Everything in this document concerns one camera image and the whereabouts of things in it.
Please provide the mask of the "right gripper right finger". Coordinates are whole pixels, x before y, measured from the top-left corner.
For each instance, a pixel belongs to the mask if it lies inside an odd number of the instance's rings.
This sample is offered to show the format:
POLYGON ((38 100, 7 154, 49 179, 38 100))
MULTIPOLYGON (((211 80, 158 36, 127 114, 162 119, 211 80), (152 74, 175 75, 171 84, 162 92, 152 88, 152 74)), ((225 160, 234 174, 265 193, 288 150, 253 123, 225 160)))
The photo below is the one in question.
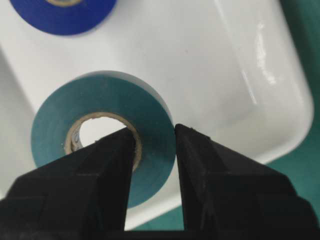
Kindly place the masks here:
POLYGON ((290 179, 211 140, 174 128, 184 228, 212 240, 317 240, 311 204, 290 179))

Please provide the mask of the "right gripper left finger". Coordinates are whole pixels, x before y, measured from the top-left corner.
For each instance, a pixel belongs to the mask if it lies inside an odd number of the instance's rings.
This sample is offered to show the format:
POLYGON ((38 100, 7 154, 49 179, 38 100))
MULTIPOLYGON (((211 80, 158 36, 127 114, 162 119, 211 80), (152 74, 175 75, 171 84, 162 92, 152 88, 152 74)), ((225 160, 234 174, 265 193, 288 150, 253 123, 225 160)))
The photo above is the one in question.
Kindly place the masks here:
POLYGON ((104 240, 121 233, 136 142, 123 128, 13 182, 0 202, 3 240, 104 240))

